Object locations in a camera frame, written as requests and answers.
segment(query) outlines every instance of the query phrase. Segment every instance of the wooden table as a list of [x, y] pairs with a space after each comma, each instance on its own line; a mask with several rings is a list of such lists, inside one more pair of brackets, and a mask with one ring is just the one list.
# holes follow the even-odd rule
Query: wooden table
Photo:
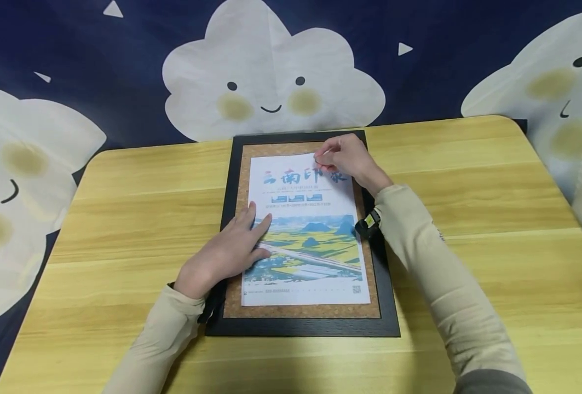
[[[582, 393], [582, 229], [513, 121], [366, 128], [502, 316], [535, 393]], [[219, 230], [231, 141], [112, 150], [88, 166], [0, 382], [99, 393], [164, 283]], [[199, 337], [169, 393], [450, 393], [424, 303], [391, 264], [402, 338]]]

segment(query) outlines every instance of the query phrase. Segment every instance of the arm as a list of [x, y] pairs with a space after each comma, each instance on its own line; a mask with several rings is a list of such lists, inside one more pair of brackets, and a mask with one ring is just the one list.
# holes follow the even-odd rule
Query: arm
[[218, 282], [270, 256], [267, 250], [254, 247], [269, 229], [271, 216], [267, 215], [256, 227], [254, 219], [252, 202], [183, 265], [174, 288], [164, 287], [144, 329], [122, 358], [103, 394], [161, 392], [175, 358], [197, 335], [197, 319], [203, 312], [205, 295]]
[[203, 298], [188, 298], [163, 288], [144, 329], [126, 352], [103, 390], [104, 394], [155, 394], [162, 390], [170, 366], [197, 335]]
[[497, 369], [525, 380], [505, 327], [477, 281], [440, 237], [431, 215], [407, 186], [383, 188], [377, 211], [387, 243], [422, 292], [456, 378]]
[[418, 196], [394, 185], [354, 134], [324, 142], [315, 161], [352, 175], [376, 199], [382, 233], [417, 283], [444, 340], [456, 393], [529, 393], [501, 319]]

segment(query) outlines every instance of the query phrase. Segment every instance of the black frame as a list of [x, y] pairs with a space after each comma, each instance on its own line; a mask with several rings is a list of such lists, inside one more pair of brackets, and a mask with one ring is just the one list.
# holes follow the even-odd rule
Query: black frame
[[[319, 142], [343, 134], [354, 133], [365, 146], [365, 130], [259, 134], [234, 137], [232, 156], [229, 158], [227, 187], [223, 204], [221, 229], [236, 213], [238, 180], [243, 146], [262, 144], [288, 144], [293, 142]], [[374, 209], [374, 199], [362, 189], [365, 212]], [[224, 318], [227, 281], [218, 283], [210, 292], [199, 322], [207, 322], [205, 335], [241, 337], [399, 337], [400, 327], [391, 286], [385, 240], [381, 233], [370, 240], [374, 279], [377, 286], [380, 318]]]

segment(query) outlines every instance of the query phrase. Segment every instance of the poster title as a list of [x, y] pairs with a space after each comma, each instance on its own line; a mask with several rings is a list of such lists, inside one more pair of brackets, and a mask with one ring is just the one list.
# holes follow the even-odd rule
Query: poster title
[[[263, 183], [275, 183], [281, 181], [284, 185], [298, 185], [300, 183], [314, 183], [317, 184], [319, 179], [324, 176], [324, 172], [320, 169], [311, 169], [308, 167], [304, 169], [303, 174], [297, 172], [293, 169], [288, 169], [284, 171], [283, 174], [277, 174], [276, 177], [271, 171], [265, 171]], [[341, 174], [339, 171], [331, 171], [329, 172], [330, 179], [334, 183], [339, 183], [348, 180], [344, 174]]]

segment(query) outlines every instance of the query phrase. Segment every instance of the landscape photo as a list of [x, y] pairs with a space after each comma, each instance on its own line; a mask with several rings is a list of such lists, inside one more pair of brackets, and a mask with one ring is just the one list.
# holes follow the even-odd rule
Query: landscape photo
[[271, 257], [246, 271], [245, 283], [278, 285], [324, 278], [362, 281], [352, 215], [276, 217], [259, 247], [269, 250]]

